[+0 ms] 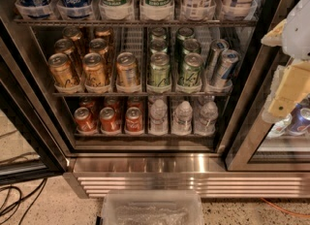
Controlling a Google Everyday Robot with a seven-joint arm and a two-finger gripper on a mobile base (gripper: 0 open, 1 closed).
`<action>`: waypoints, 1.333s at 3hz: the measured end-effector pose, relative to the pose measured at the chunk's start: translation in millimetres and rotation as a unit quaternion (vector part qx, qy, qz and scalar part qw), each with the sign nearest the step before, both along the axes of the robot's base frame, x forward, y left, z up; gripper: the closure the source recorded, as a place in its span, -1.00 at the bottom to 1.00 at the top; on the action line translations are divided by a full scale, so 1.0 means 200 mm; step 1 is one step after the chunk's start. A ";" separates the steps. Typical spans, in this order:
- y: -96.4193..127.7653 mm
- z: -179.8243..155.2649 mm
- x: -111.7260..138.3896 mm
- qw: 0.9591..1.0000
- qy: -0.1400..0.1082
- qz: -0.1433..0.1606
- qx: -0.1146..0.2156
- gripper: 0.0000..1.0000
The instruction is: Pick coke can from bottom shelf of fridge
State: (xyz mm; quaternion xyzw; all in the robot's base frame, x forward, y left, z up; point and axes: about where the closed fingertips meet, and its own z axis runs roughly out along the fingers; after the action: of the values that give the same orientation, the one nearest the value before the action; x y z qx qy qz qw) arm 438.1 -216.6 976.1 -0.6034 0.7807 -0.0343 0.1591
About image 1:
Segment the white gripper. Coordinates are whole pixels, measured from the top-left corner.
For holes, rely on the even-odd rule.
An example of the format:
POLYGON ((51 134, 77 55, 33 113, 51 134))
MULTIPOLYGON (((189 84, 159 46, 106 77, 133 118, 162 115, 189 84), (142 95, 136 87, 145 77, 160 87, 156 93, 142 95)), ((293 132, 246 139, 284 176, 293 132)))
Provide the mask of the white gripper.
MULTIPOLYGON (((281 47, 286 23, 286 19, 280 21, 262 37, 261 43, 269 47, 281 47)), ((270 94, 263 106, 263 121, 276 123, 284 119, 309 93, 309 60, 294 59, 288 66, 279 65, 271 81, 270 94)))

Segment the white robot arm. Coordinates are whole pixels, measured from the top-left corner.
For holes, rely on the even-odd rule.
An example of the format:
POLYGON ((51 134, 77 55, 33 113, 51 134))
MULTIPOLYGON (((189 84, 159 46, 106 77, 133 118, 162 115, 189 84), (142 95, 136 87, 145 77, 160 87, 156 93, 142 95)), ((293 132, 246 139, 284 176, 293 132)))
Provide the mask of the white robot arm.
POLYGON ((263 36, 261 43, 281 47, 293 61, 278 66, 263 106, 263 121, 284 119, 310 93, 310 0, 299 0, 287 17, 263 36))

